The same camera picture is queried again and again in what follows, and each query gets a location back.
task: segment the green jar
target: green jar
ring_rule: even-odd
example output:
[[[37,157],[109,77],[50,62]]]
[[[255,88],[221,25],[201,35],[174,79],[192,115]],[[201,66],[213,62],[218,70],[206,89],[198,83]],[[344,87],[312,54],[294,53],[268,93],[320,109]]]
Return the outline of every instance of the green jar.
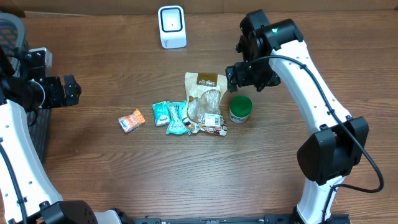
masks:
[[[249,117],[253,105],[246,96],[236,96],[229,107],[229,118],[235,123],[242,123]]]

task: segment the green lid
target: green lid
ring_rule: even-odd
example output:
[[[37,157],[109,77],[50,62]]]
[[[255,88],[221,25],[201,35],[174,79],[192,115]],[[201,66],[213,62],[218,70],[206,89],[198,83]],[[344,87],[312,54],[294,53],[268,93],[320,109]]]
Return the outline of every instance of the green lid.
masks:
[[[243,118],[250,114],[253,105],[246,96],[237,96],[232,100],[231,112],[237,117]]]

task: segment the cable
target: cable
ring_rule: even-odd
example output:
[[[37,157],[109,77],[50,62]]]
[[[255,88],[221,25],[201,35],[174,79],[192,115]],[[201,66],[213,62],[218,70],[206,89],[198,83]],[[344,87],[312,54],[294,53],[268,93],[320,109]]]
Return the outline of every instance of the cable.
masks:
[[[12,57],[12,58],[16,58],[18,59],[19,63],[20,63],[20,75],[19,78],[21,80],[27,80],[27,70],[25,69],[26,67],[26,59],[25,60],[21,60],[20,56],[18,54],[6,54],[7,57]]]
[[[37,110],[34,110],[34,113],[35,113],[35,119],[28,125],[28,127],[31,127],[37,123],[37,118],[39,118],[39,113],[37,112]]]
[[[373,161],[372,157],[368,154],[368,152],[366,152],[365,148],[361,146],[361,144],[358,142],[358,140],[356,140],[356,138],[353,136],[353,134],[348,130],[348,128],[343,124],[343,122],[341,122],[341,120],[337,117],[334,109],[330,106],[329,101],[326,98],[325,93],[322,90],[322,87],[320,86],[320,84],[318,83],[317,78],[315,78],[314,74],[311,72],[311,70],[303,63],[301,63],[300,61],[294,59],[294,58],[290,58],[290,57],[286,57],[283,55],[270,55],[270,56],[264,56],[264,57],[259,57],[251,62],[248,62],[248,64],[246,64],[246,66],[250,66],[256,62],[259,62],[261,60],[269,60],[270,58],[280,58],[280,59],[284,59],[284,60],[288,60],[290,62],[296,63],[298,66],[300,66],[301,69],[304,69],[308,75],[311,77],[311,79],[313,80],[315,86],[317,87],[319,94],[321,95],[323,101],[326,104],[326,107],[328,108],[330,114],[332,115],[332,117],[336,120],[336,122],[343,128],[343,131],[349,136],[349,138],[354,142],[355,145],[357,145],[360,150],[362,151],[362,153],[364,154],[364,156],[366,157],[366,159],[369,161],[369,163],[372,165],[374,171],[376,171],[377,177],[379,178],[379,187],[376,189],[364,189],[361,187],[355,187],[352,185],[348,185],[348,184],[336,184],[330,187],[330,191],[328,194],[328,197],[326,199],[325,202],[325,206],[323,207],[322,210],[322,224],[325,223],[325,216],[326,216],[326,210],[328,208],[330,199],[331,199],[331,195],[333,193],[333,191],[336,191],[336,189],[338,187],[346,187],[348,189],[353,189],[353,190],[357,190],[360,192],[365,192],[365,193],[377,193],[380,192],[383,187],[384,187],[384,178],[383,175],[381,174],[380,169],[378,168],[378,166],[376,165],[376,163]]]
[[[27,213],[26,213],[26,208],[25,208],[25,200],[22,196],[21,190],[18,185],[17,177],[15,176],[14,169],[11,166],[10,160],[6,154],[6,151],[0,144],[0,153],[2,157],[4,158],[4,162],[6,163],[8,173],[10,173],[12,185],[14,186],[15,193],[17,194],[17,199],[19,203],[19,207],[21,208],[21,213],[22,213],[22,221],[24,224],[27,224]]]

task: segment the wooden table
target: wooden table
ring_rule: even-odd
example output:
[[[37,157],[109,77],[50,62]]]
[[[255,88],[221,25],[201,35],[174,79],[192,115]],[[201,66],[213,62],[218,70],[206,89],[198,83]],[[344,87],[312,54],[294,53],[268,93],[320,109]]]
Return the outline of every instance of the wooden table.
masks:
[[[366,149],[385,189],[341,189],[333,212],[353,223],[398,222],[398,14],[396,11],[269,13],[293,19],[335,96],[370,127]],[[48,47],[52,73],[74,74],[78,106],[53,110],[45,170],[65,200],[93,210],[118,207],[131,217],[248,217],[291,213],[304,175],[296,159],[307,140],[299,109],[284,84],[257,93],[243,124],[228,120],[224,138],[167,136],[151,104],[185,99],[185,72],[224,74],[241,60],[234,46],[244,14],[186,15],[188,45],[164,50],[157,16],[23,19],[33,47]],[[124,134],[118,118],[139,108],[147,124]],[[376,187],[364,157],[346,183]],[[4,209],[0,207],[0,217]]]

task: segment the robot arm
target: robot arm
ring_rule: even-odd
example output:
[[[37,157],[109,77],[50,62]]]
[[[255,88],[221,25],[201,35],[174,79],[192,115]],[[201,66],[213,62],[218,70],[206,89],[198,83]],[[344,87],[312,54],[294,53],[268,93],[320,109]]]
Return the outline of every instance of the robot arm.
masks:
[[[359,163],[362,152],[332,116],[330,107],[362,147],[368,135],[368,124],[363,118],[353,119],[333,96],[313,64],[303,36],[293,21],[288,19],[270,24],[260,10],[247,14],[240,27],[243,35],[236,50],[243,53],[244,61],[226,68],[228,88],[236,91],[236,86],[254,85],[257,91],[262,91],[266,86],[280,84],[281,80],[285,82],[310,136],[297,152],[306,180],[293,219],[305,224],[332,220],[330,208],[336,192],[331,193],[328,201],[330,189],[344,181],[352,167]]]
[[[65,89],[59,77],[46,75],[52,56],[45,48],[16,51],[14,57],[21,63],[17,76],[0,48],[0,189],[6,221],[36,223],[42,217],[53,224],[121,224],[113,210],[97,213],[84,201],[63,201],[30,138],[26,112],[76,105],[80,86],[72,75],[65,76]]]

